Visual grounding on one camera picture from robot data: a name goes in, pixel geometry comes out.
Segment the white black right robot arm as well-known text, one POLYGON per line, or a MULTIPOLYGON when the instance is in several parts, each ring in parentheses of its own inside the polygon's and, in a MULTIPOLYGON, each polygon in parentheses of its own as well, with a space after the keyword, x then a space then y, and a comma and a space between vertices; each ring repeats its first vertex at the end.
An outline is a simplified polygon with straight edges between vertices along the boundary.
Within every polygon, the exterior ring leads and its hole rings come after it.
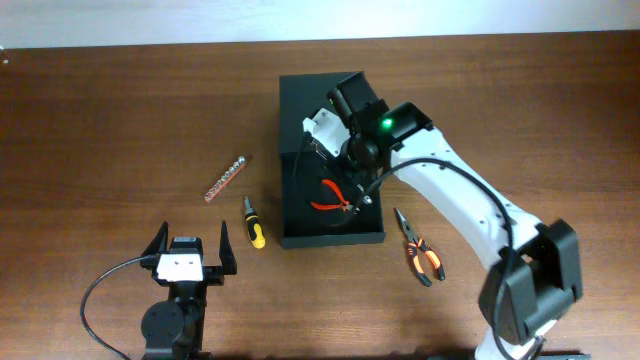
POLYGON ((487 271, 478 303, 489 328, 476 359, 535 359, 546 333, 583 296, 578 236, 545 225, 466 164, 417 106, 390 108, 363 73, 327 94, 329 109, 304 133, 347 179, 365 175, 369 196, 391 176, 426 198, 464 237, 487 271))

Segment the silver combination wrench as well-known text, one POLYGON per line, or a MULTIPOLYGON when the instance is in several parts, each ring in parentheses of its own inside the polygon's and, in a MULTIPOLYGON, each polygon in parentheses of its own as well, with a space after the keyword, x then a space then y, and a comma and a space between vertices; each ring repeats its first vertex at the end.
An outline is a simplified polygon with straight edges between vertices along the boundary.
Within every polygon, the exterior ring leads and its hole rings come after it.
POLYGON ((360 212, 362 206, 370 205, 372 199, 369 195, 362 195, 358 200, 353 203, 352 211, 357 214, 360 212))

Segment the small red side cutters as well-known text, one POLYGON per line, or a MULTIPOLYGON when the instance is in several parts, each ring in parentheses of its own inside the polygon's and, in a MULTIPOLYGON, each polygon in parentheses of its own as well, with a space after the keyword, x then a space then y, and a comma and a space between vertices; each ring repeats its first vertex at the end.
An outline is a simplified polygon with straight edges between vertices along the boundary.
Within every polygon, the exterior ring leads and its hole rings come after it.
POLYGON ((333 211, 342 210, 348 212, 353 209, 353 205, 345 198, 340 187, 331 179, 321 180, 322 196, 320 201, 311 201, 310 204, 315 210, 333 211))

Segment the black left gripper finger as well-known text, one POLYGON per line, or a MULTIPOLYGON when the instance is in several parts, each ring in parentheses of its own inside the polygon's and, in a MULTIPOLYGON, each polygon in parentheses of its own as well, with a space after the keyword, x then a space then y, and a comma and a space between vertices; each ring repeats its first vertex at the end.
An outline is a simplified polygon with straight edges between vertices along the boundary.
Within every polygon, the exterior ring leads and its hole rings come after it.
POLYGON ((164 221, 155 237, 141 254, 140 266, 143 269, 155 269, 160 257, 167 252, 169 224, 164 221))
POLYGON ((230 244, 228 228, 225 221, 222 221, 221 224, 219 258, 221 261, 222 271, 225 275, 237 274, 237 262, 230 244))

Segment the orange black needle-nose pliers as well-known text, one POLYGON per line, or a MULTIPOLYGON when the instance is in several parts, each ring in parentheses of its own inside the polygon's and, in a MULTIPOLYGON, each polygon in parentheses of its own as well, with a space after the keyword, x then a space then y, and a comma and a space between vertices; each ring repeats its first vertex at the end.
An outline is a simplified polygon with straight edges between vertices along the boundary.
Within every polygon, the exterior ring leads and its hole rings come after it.
POLYGON ((436 275, 436 278, 439 281, 444 281, 446 279, 446 274, 444 271, 442 260, 440 259, 438 254, 421 237, 416 235, 413 227, 398 208, 394 209, 394 213, 396 215, 398 224, 401 227, 401 230, 406 238, 406 253, 408 256, 409 265, 411 266, 411 269, 416 278, 423 286, 430 287, 432 285, 432 281, 425 273, 418 258, 419 254, 423 254, 434 268, 434 274, 436 275))

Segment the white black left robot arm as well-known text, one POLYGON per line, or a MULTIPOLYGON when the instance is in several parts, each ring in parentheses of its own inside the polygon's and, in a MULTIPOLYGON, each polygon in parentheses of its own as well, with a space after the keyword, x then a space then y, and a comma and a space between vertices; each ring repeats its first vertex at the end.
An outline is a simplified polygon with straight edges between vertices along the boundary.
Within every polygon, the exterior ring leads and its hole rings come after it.
POLYGON ((220 263, 203 264, 203 245, 198 237, 169 237, 163 223, 142 253, 141 267, 168 289, 168 297, 145 312, 141 333, 146 359, 210 359, 202 350, 207 307, 207 290, 222 286, 227 276, 237 273, 237 262, 229 241, 227 225, 221 225, 220 263))

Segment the orange socket rail with sockets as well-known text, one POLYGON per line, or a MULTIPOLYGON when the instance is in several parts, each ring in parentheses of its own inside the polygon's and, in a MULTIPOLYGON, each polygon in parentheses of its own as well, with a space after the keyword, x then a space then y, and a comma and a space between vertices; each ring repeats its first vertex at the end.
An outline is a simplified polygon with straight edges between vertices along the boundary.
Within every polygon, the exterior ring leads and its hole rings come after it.
POLYGON ((239 156, 221 177, 204 193, 203 199, 210 203, 246 166, 247 159, 239 156))

